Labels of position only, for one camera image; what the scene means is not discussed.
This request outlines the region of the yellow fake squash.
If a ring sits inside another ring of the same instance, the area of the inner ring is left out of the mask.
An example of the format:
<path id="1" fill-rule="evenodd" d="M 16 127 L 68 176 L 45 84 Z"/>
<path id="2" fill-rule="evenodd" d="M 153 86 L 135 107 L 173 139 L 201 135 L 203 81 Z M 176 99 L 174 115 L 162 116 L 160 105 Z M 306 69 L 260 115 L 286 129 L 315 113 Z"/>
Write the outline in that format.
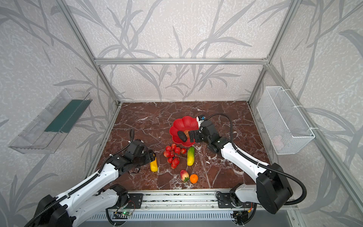
<path id="1" fill-rule="evenodd" d="M 154 160 L 154 161 L 152 161 L 152 162 L 150 163 L 150 170 L 151 170 L 153 173 L 158 172 L 157 158 L 155 158 L 155 160 Z"/>

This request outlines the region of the red fake cherry tomato bunch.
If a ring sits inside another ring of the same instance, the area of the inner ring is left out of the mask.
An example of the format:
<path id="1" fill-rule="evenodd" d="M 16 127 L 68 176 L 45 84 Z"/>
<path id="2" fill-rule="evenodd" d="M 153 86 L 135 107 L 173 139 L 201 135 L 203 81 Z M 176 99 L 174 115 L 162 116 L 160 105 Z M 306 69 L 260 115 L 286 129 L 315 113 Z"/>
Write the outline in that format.
<path id="1" fill-rule="evenodd" d="M 180 164 L 181 157 L 187 154 L 187 149 L 173 143 L 166 146 L 163 156 L 166 158 L 167 163 L 170 164 L 172 169 L 176 169 Z"/>

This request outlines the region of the small fake orange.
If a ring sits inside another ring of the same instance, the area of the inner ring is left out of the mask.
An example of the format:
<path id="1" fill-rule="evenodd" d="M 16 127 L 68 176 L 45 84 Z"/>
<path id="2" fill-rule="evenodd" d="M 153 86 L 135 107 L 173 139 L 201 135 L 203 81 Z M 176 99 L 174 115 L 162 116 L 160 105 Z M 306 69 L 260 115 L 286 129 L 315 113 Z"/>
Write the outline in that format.
<path id="1" fill-rule="evenodd" d="M 192 174 L 192 175 L 190 175 L 190 182 L 191 182 L 192 184 L 197 183 L 197 182 L 198 182 L 198 180 L 199 180 L 199 177 L 198 177 L 196 174 Z"/>

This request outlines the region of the dark fake avocado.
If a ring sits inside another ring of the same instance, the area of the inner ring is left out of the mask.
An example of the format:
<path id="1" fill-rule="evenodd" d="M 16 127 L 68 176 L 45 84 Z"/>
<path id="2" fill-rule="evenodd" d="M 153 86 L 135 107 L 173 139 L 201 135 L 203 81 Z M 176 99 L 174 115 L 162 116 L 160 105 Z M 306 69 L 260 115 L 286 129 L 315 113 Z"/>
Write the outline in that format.
<path id="1" fill-rule="evenodd" d="M 182 142 L 186 142 L 188 140 L 188 137 L 187 135 L 184 133 L 184 131 L 178 131 L 177 132 L 177 135 L 179 137 L 179 139 L 182 141 Z"/>

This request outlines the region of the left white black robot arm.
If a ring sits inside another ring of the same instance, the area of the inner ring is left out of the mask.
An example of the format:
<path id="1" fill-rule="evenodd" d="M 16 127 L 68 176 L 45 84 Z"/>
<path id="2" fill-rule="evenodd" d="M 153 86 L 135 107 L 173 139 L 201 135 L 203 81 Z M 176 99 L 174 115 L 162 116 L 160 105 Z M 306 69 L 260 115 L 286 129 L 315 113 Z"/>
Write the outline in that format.
<path id="1" fill-rule="evenodd" d="M 26 226 L 77 227 L 102 210 L 128 205 L 131 202 L 128 190 L 121 185 L 101 190 L 133 168 L 148 165 L 155 159 L 155 152 L 142 141 L 130 142 L 123 155 L 110 155 L 96 172 L 76 186 L 55 197 L 45 196 Z"/>

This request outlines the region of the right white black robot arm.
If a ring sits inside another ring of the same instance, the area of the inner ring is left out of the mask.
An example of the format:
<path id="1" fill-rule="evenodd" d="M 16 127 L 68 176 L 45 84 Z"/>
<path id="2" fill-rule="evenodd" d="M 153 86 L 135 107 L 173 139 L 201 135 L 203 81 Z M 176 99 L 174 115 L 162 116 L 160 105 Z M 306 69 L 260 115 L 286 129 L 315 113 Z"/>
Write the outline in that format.
<path id="1" fill-rule="evenodd" d="M 240 207 L 245 202 L 251 202 L 275 214 L 293 196 L 287 178 L 275 172 L 283 171 L 278 164 L 271 165 L 272 170 L 264 169 L 262 166 L 267 165 L 266 162 L 234 146 L 230 139 L 221 137 L 211 121 L 192 119 L 192 129 L 188 134 L 190 142 L 207 143 L 210 151 L 238 166 L 254 181 L 255 185 L 240 183 L 230 190 L 230 202 L 233 206 Z"/>

